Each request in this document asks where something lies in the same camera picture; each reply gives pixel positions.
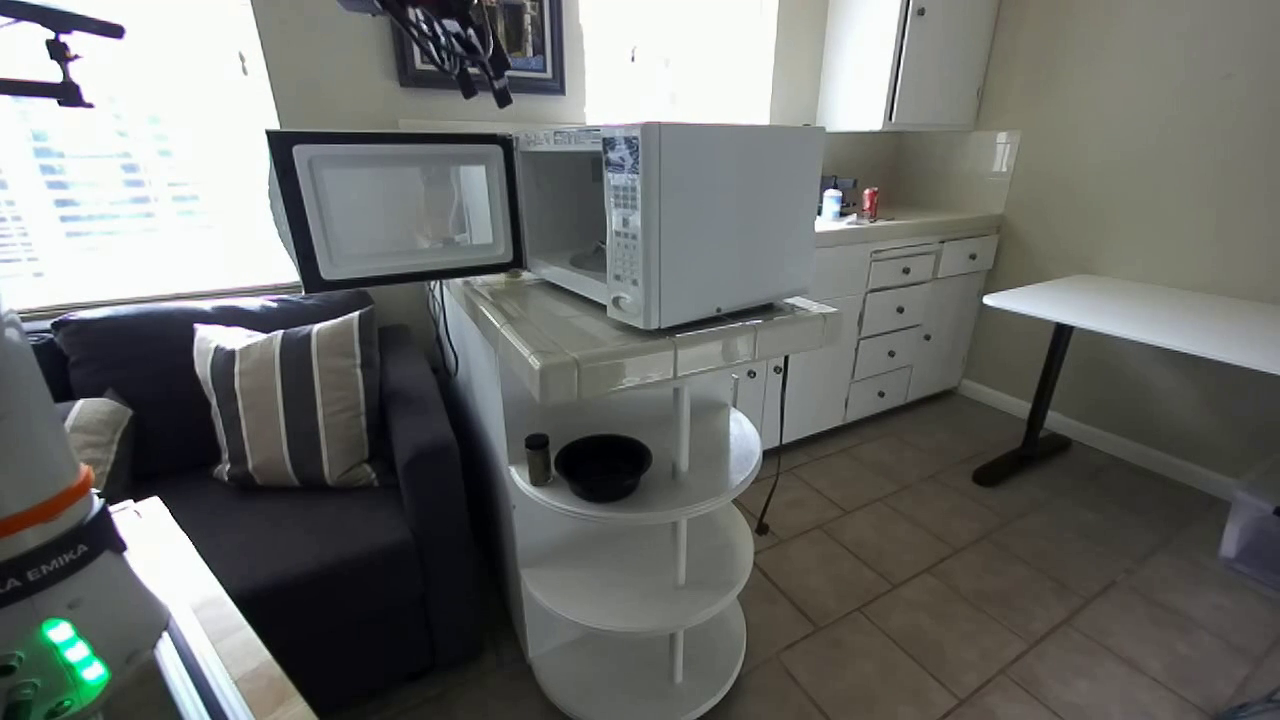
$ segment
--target couch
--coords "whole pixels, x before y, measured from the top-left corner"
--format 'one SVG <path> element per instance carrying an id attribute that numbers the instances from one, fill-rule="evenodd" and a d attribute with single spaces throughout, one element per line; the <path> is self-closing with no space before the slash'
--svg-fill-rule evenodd
<path id="1" fill-rule="evenodd" d="M 458 446 L 403 325 L 379 331 L 383 447 L 397 484 L 244 489 L 220 451 L 192 361 L 195 323 L 271 332 L 372 304 L 364 291 L 129 305 L 29 333 L 55 401 L 111 389 L 133 410 L 129 496 L 160 496 L 303 697 L 339 708 L 458 664 L 483 641 Z"/>

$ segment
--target framed picture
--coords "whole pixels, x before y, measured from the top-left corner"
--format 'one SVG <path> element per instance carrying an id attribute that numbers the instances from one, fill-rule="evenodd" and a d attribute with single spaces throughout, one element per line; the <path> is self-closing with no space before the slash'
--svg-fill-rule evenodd
<path id="1" fill-rule="evenodd" d="M 489 27 L 511 58 L 507 82 L 512 92 L 564 95 L 563 15 L 561 0 L 480 0 Z M 403 87 L 456 88 L 445 76 L 422 58 L 422 51 L 396 24 L 396 70 Z M 488 83 L 472 69 L 476 87 Z"/>

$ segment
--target table leg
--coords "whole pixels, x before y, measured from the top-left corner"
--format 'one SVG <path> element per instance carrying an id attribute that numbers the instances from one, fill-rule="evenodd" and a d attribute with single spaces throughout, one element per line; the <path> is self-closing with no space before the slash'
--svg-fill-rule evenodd
<path id="1" fill-rule="evenodd" d="M 1039 384 L 1036 386 L 1036 397 L 1032 400 L 1032 410 L 1027 415 L 1027 430 L 1023 433 L 1023 443 L 1009 452 L 979 465 L 973 471 L 973 482 L 982 487 L 995 487 L 1023 468 L 1029 468 L 1048 460 L 1071 446 L 1071 439 L 1057 433 L 1048 433 L 1043 437 L 1044 416 L 1048 415 L 1048 405 L 1053 400 L 1053 388 L 1057 386 L 1057 375 L 1062 372 L 1062 360 L 1066 359 L 1066 346 L 1071 342 L 1071 325 L 1061 323 L 1053 325 L 1053 337 L 1048 341 L 1048 352 L 1044 355 L 1044 368 L 1041 369 Z"/>

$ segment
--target tile floor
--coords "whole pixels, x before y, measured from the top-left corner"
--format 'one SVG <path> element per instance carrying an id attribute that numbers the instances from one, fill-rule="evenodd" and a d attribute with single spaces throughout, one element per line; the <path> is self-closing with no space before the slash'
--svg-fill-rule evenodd
<path id="1" fill-rule="evenodd" d="M 1280 684 L 1280 592 L 1219 566 L 1224 502 L 1079 445 L 970 483 L 1020 428 L 946 396 L 787 448 L 707 717 L 1206 719 Z M 343 717 L 561 717 L 493 616 L 479 661 Z"/>

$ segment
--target microwave door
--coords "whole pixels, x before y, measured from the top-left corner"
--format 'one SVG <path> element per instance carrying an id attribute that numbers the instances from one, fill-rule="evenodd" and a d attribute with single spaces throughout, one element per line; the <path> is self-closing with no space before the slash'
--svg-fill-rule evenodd
<path id="1" fill-rule="evenodd" d="M 307 292 L 525 266 L 509 136 L 268 131 L 268 147 Z"/>

